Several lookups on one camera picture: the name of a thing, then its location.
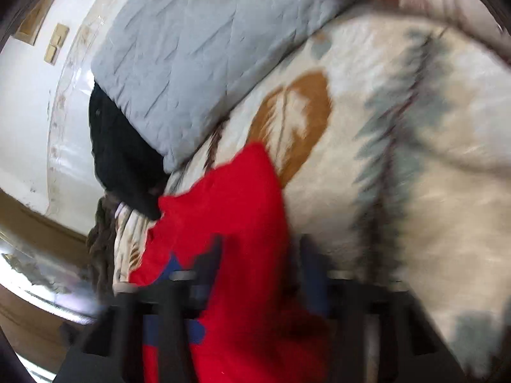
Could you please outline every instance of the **black fabric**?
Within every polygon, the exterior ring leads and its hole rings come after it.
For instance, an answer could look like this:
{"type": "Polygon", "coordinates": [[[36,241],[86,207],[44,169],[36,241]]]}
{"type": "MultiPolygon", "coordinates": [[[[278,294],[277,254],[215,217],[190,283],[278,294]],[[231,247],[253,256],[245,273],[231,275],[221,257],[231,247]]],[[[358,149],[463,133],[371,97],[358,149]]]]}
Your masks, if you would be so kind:
{"type": "Polygon", "coordinates": [[[131,126],[97,83],[89,101],[95,173],[106,190],[151,220],[161,216],[157,196],[165,180],[163,157],[131,126]]]}

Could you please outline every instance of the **red cloth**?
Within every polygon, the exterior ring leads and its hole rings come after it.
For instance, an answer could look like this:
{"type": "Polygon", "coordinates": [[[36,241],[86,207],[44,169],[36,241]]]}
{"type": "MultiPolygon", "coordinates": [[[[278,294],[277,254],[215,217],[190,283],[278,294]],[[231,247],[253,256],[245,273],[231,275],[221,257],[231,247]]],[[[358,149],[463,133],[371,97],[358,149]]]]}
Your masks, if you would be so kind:
{"type": "MultiPolygon", "coordinates": [[[[149,230],[141,266],[130,282],[148,285],[169,260],[189,268],[223,238],[223,254],[204,335],[191,344],[200,383],[315,383],[325,377],[323,319],[284,292],[289,233],[280,185],[260,144],[210,171],[178,197],[162,197],[162,219],[149,230]]],[[[157,349],[144,347],[146,383],[157,383],[157,349]]]]}

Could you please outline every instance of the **white wall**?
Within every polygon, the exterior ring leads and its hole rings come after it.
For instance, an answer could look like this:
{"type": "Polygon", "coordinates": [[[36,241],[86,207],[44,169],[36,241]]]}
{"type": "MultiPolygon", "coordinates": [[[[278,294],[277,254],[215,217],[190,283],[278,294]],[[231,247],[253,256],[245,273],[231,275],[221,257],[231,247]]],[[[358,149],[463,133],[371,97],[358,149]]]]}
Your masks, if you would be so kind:
{"type": "Polygon", "coordinates": [[[42,214],[49,205],[47,146],[55,90],[94,1],[55,0],[35,46],[9,38],[0,53],[0,188],[42,214]],[[57,23],[70,33],[52,66],[43,58],[57,23]]]}

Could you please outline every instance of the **light switch plate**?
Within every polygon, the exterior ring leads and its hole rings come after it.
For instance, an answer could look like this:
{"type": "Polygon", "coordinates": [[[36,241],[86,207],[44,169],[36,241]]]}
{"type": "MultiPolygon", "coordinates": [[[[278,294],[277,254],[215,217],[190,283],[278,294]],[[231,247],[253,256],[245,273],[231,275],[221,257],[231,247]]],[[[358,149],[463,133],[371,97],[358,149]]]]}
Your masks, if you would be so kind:
{"type": "Polygon", "coordinates": [[[44,55],[44,61],[51,63],[53,65],[53,60],[55,59],[55,53],[57,53],[57,47],[49,45],[46,50],[46,54],[44,55]]]}
{"type": "Polygon", "coordinates": [[[48,49],[46,49],[46,54],[44,55],[45,62],[48,62],[51,65],[55,65],[55,61],[57,61],[57,56],[59,55],[60,48],[64,45],[64,40],[68,33],[69,27],[64,26],[63,24],[57,24],[55,30],[53,31],[48,49]]]}

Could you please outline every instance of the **gray quilted pillow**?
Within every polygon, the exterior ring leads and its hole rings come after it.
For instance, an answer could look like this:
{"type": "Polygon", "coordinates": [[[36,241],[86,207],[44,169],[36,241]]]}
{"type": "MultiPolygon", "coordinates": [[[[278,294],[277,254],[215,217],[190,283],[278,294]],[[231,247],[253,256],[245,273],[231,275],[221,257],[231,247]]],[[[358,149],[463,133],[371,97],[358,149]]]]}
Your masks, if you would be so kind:
{"type": "Polygon", "coordinates": [[[171,172],[292,48],[354,0],[129,0],[92,71],[171,172]]]}

